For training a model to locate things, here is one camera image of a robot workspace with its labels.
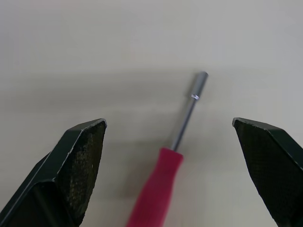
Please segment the white surface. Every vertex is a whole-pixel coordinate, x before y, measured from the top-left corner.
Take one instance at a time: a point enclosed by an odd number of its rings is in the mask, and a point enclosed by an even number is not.
[[[83,227],[123,227],[192,73],[209,80],[180,147],[165,227],[276,226],[233,117],[303,144],[298,0],[0,1],[0,207],[66,129],[106,118]]]

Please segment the red plastic handle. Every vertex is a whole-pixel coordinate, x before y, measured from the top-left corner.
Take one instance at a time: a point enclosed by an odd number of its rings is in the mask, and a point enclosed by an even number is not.
[[[161,227],[172,195],[174,179],[183,156],[162,148],[157,165],[143,187],[126,227]]]

